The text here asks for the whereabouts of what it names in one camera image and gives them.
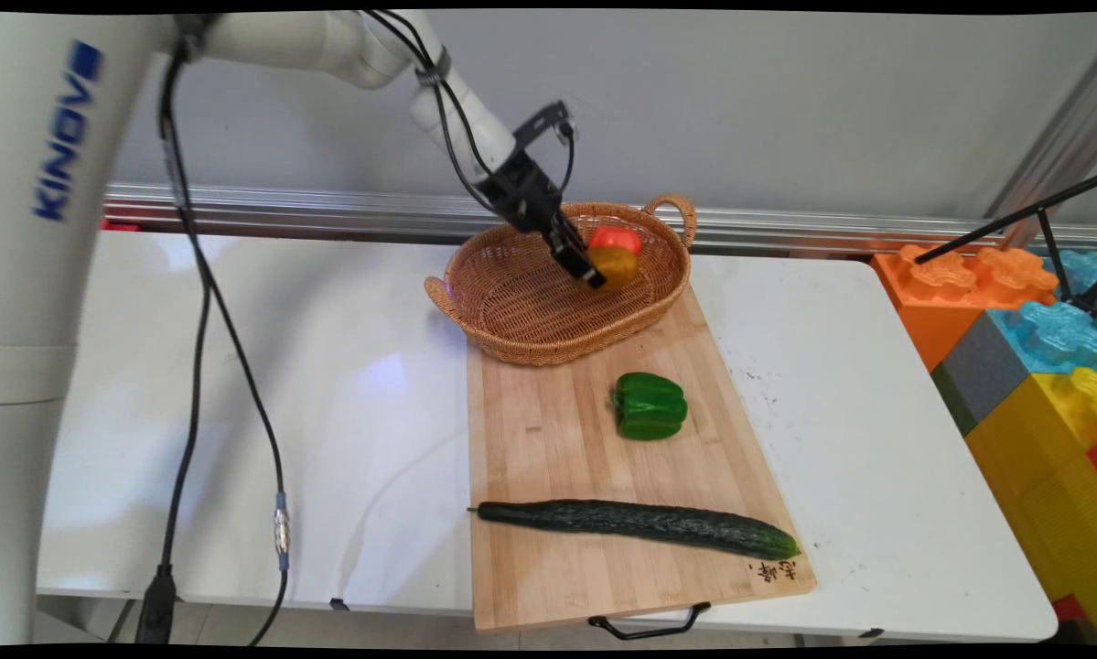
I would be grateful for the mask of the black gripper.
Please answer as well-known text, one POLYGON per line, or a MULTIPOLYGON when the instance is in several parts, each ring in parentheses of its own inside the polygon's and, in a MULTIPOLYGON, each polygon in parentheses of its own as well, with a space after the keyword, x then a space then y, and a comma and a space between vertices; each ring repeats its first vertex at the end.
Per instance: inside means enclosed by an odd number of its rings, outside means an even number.
POLYGON ((479 182, 480 195, 518 232, 547 236, 552 258, 574 280, 599 289, 607 279, 588 254, 595 220, 591 214, 561 212, 559 188, 523 150, 514 150, 479 182))

